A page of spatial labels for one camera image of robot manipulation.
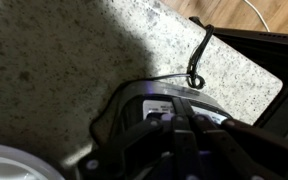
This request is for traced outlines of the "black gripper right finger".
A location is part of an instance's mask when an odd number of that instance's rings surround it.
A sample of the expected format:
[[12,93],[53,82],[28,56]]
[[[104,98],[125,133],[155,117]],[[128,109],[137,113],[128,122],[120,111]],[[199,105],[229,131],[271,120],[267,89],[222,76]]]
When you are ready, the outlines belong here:
[[288,180],[288,140],[232,118],[217,125],[197,114],[189,122],[237,179]]

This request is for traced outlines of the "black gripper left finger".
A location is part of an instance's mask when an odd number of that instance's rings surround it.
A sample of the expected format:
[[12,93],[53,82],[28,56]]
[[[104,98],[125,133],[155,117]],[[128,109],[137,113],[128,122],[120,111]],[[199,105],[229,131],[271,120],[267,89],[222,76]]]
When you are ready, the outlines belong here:
[[82,180],[175,180],[171,122],[147,119],[78,162]]

